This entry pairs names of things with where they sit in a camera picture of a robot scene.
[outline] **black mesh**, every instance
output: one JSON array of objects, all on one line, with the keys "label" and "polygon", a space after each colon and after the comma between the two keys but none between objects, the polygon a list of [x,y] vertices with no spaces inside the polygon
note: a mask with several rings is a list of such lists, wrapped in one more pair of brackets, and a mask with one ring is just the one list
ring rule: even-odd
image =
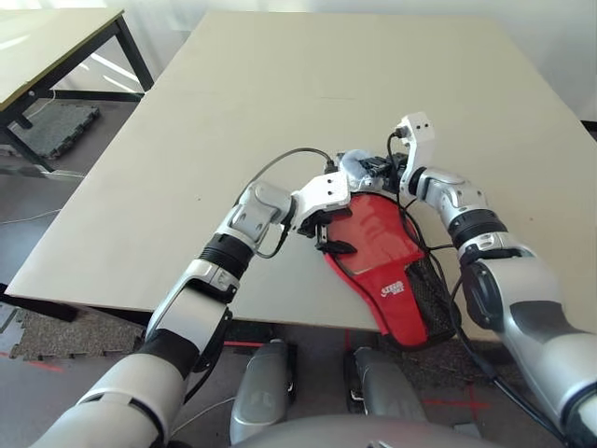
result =
[{"label": "black mesh", "polygon": [[412,294],[427,328],[428,342],[444,341],[453,335],[447,292],[429,258],[411,263],[406,269]]}]

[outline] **robotic hand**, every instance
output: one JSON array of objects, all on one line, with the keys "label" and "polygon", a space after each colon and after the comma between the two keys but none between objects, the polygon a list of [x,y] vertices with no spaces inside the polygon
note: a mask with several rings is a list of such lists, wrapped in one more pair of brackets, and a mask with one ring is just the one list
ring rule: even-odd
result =
[{"label": "robotic hand", "polygon": [[212,240],[153,314],[146,342],[66,411],[34,447],[157,447],[167,444],[192,371],[213,367],[231,320],[228,303],[270,224],[321,238],[318,214],[348,206],[351,192],[400,190],[437,210],[458,249],[467,311],[504,342],[544,411],[574,446],[597,435],[597,336],[568,324],[554,274],[507,232],[483,193],[458,175],[428,168],[434,131],[423,113],[394,136],[410,149],[389,160],[361,158],[365,175],[319,175],[289,193],[253,182]]}]

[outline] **gray cable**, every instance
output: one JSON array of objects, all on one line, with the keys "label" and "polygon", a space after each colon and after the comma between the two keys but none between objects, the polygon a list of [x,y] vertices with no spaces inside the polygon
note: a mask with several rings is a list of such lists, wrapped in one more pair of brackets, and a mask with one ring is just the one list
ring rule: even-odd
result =
[{"label": "gray cable", "polygon": [[0,226],[4,226],[5,224],[16,224],[18,222],[25,222],[25,221],[33,221],[34,219],[40,219],[41,217],[48,217],[49,215],[53,215],[55,213],[60,212],[62,209],[58,208],[56,210],[51,210],[46,213],[42,213],[41,215],[37,215],[35,217],[25,217],[23,219],[13,219],[11,221],[2,221],[0,222]]},{"label": "gray cable", "polygon": [[212,404],[211,406],[208,406],[207,408],[205,408],[204,410],[202,410],[200,413],[196,414],[195,416],[189,418],[185,423],[183,423],[180,427],[178,427],[177,429],[175,429],[174,431],[172,431],[172,435],[170,437],[174,437],[174,435],[178,432],[180,432],[181,429],[185,428],[186,426],[190,425],[191,423],[193,423],[195,420],[197,420],[198,418],[203,417],[204,415],[206,415],[207,413],[209,413],[210,411],[212,411],[213,409],[217,408],[218,406],[221,406],[223,404],[229,403],[231,401],[234,401],[236,399],[236,397],[230,397],[229,399],[223,399],[222,401],[219,401],[216,404]]},{"label": "gray cable", "polygon": [[[37,115],[38,113],[40,113],[42,110],[44,110],[46,107],[48,107],[49,105],[51,105],[55,100],[56,100],[56,91],[52,90],[52,97],[49,101],[46,101],[40,108],[38,108],[33,114],[26,116],[26,119],[30,119],[31,117],[34,117],[35,115]],[[8,126],[8,128],[13,131],[15,128],[17,127],[17,123],[12,123],[10,126]]]},{"label": "gray cable", "polygon": [[257,174],[254,175],[253,177],[251,177],[251,180],[249,180],[246,183],[246,185],[243,187],[243,189],[241,190],[241,194],[239,194],[238,198],[236,198],[236,201],[234,201],[234,205],[239,203],[239,200],[241,199],[241,196],[243,196],[244,191],[247,189],[247,187],[249,185],[251,185],[252,182],[255,182],[257,179],[259,179],[261,177],[261,175],[263,175],[266,171],[268,171],[273,165],[275,165],[280,160],[285,159],[286,157],[291,156],[293,154],[297,154],[299,152],[311,152],[312,154],[320,155],[321,157],[326,159],[326,162],[328,162],[328,163],[334,162],[332,160],[332,158],[329,157],[324,151],[322,151],[321,149],[317,149],[315,147],[297,147],[295,149],[290,149],[289,151],[286,151],[285,153],[280,154],[278,157],[276,157],[272,161],[269,161],[268,164],[266,164],[263,168],[261,168],[259,171],[257,171]]}]

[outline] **white table top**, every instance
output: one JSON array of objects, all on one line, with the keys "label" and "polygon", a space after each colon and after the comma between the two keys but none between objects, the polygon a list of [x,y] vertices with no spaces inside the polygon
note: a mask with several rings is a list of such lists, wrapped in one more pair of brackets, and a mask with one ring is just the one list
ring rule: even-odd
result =
[{"label": "white table top", "polygon": [[121,14],[117,7],[0,10],[0,110]]},{"label": "white table top", "polygon": [[[484,189],[560,276],[572,323],[595,329],[595,142],[505,34],[470,17],[207,14],[7,293],[152,310],[267,161],[301,146],[382,155],[393,126],[419,110],[436,128],[435,166]],[[322,169],[298,155],[265,178],[297,189]],[[437,217],[413,208],[428,244],[446,243]],[[454,253],[442,252],[453,283]],[[298,235],[252,262],[232,311],[376,328]]]}]

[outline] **black rubber mat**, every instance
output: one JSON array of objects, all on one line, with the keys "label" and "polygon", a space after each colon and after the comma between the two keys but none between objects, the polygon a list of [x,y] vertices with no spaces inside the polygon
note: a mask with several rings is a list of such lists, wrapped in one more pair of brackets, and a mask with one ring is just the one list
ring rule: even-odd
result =
[{"label": "black rubber mat", "polygon": [[10,357],[25,360],[127,355],[141,342],[143,328],[96,313],[82,313],[74,322],[25,312],[21,341]]},{"label": "black rubber mat", "polygon": [[[34,114],[42,106],[35,104],[25,116]],[[52,102],[30,118],[33,128],[23,129],[12,124],[10,129],[41,157],[53,160],[72,149],[75,141],[99,116],[100,109],[94,106]],[[8,145],[0,146],[0,155],[20,156]]]},{"label": "black rubber mat", "polygon": [[[488,385],[490,381],[473,362],[460,341],[451,339],[418,352],[400,352],[380,339],[380,349],[390,355],[416,389]],[[473,341],[476,351],[490,361],[512,385],[526,390],[522,374],[499,342]]]}]

